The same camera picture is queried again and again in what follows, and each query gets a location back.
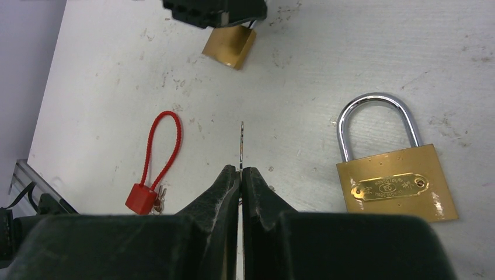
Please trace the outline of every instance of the scratched table surface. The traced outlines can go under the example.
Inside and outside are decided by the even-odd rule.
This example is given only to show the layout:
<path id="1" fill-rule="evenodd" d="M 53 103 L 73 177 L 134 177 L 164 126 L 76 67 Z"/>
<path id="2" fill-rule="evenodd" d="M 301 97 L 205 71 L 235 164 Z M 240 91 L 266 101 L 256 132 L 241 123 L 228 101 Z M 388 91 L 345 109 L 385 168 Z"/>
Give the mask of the scratched table surface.
<path id="1" fill-rule="evenodd" d="M 271 0 L 241 71 L 201 55 L 211 29 L 171 19 L 160 1 L 68 1 L 29 164 L 86 214 L 130 214 L 158 113 L 182 119 L 163 179 L 165 213 L 237 165 L 260 169 L 300 211 L 345 212 L 336 118 L 354 97 L 389 92 L 434 143 L 459 220 L 432 224 L 461 279 L 495 279 L 495 3 Z M 397 114 L 368 106 L 350 128 L 356 156 L 406 148 Z M 151 179 L 175 126 L 155 135 Z"/>

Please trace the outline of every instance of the black cable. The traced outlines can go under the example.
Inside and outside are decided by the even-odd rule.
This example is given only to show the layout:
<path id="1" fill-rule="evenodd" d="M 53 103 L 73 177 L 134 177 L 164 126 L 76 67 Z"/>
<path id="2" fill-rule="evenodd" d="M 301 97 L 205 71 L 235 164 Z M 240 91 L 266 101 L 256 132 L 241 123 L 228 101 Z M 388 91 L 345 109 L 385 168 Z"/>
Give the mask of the black cable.
<path id="1" fill-rule="evenodd" d="M 25 188 L 24 190 L 22 190 L 19 195 L 15 198 L 14 201 L 12 201 L 12 203 L 7 206 L 7 207 L 2 207 L 2 209 L 9 209 L 9 208 L 12 208 L 14 207 L 15 205 L 17 205 L 17 203 L 19 203 L 19 201 L 26 195 L 27 195 L 27 199 L 29 200 L 29 203 L 31 204 L 31 206 L 36 210 L 36 212 L 38 212 L 38 206 L 36 206 L 36 204 L 34 203 L 33 201 L 33 190 L 34 190 L 34 187 L 36 186 L 36 183 L 35 182 L 31 182 L 29 183 Z"/>
<path id="2" fill-rule="evenodd" d="M 34 187 L 27 192 L 27 200 L 29 200 L 29 204 L 31 204 L 31 207 L 33 207 L 33 209 L 36 211 L 36 213 L 38 213 L 38 205 L 36 205 L 36 203 L 34 203 L 34 200 L 33 200 L 33 190 L 34 190 Z"/>

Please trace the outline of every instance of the brass padlock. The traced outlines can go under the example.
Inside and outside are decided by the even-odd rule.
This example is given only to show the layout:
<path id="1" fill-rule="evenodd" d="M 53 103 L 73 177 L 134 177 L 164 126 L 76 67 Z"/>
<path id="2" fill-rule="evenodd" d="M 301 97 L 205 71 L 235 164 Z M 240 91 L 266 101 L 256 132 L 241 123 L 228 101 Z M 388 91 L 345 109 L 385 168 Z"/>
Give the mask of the brass padlock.
<path id="1" fill-rule="evenodd" d="M 393 106 L 406 127 L 411 148 L 353 159 L 348 121 L 360 105 L 378 101 Z M 409 214 L 423 219 L 458 219 L 433 144 L 423 145 L 411 112 L 387 93 L 367 93 L 351 101 L 337 120 L 342 163 L 337 164 L 346 207 L 352 213 Z"/>
<path id="2" fill-rule="evenodd" d="M 246 26 L 215 28 L 204 46 L 203 54 L 239 70 L 255 38 L 256 32 Z"/>

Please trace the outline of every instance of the padlock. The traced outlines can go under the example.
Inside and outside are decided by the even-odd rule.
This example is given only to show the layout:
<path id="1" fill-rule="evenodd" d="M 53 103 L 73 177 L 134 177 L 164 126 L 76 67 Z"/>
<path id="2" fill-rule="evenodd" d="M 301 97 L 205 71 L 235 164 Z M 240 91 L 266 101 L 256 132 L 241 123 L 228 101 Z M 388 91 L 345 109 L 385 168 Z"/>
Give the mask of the padlock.
<path id="1" fill-rule="evenodd" d="M 352 112 L 368 102 L 395 108 L 406 127 L 411 148 L 353 159 L 347 137 Z M 352 100 L 337 120 L 342 163 L 337 164 L 348 212 L 417 215 L 423 219 L 458 219 L 433 144 L 423 145 L 407 105 L 387 93 L 367 93 Z"/>

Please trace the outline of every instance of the red cable lock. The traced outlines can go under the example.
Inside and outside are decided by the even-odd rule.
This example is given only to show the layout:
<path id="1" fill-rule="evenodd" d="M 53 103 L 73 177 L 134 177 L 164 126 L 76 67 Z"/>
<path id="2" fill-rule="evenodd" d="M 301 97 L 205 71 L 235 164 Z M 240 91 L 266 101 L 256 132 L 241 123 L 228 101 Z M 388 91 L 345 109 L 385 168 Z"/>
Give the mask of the red cable lock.
<path id="1" fill-rule="evenodd" d="M 153 144 L 153 137 L 155 135 L 156 127 L 165 116 L 172 116 L 172 118 L 174 119 L 175 125 L 177 127 L 177 140 L 175 142 L 175 147 L 173 148 L 172 155 L 170 156 L 167 164 L 162 169 L 160 174 L 158 174 L 158 177 L 153 182 L 151 187 L 148 188 L 147 186 L 145 186 L 144 182 L 146 180 L 146 175 L 148 174 L 149 158 L 151 157 L 151 145 Z M 163 179 L 165 173 L 167 173 L 167 171 L 172 166 L 173 161 L 177 157 L 181 141 L 182 125 L 180 124 L 179 116 L 172 111 L 161 112 L 160 115 L 156 117 L 155 121 L 151 125 L 151 129 L 149 130 L 148 146 L 146 147 L 146 159 L 144 162 L 144 170 L 142 171 L 141 182 L 139 184 L 134 184 L 129 197 L 127 198 L 126 206 L 129 207 L 129 209 L 139 215 L 147 215 L 151 212 L 151 209 L 153 208 L 153 205 L 158 196 L 158 194 L 155 192 L 155 188 Z"/>

